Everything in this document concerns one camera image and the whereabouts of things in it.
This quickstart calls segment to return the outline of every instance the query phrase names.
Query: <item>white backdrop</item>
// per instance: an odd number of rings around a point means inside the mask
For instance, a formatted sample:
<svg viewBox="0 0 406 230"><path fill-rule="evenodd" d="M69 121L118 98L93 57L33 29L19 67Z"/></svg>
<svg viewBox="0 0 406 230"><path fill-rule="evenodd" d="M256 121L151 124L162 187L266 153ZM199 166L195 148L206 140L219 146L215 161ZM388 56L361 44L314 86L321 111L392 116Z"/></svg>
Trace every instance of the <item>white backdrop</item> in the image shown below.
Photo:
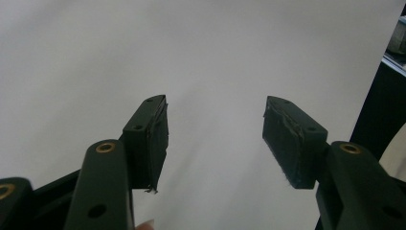
<svg viewBox="0 0 406 230"><path fill-rule="evenodd" d="M349 140L403 0L0 2L0 176L38 188L166 94L157 229L313 229L261 139L267 95Z"/></svg>

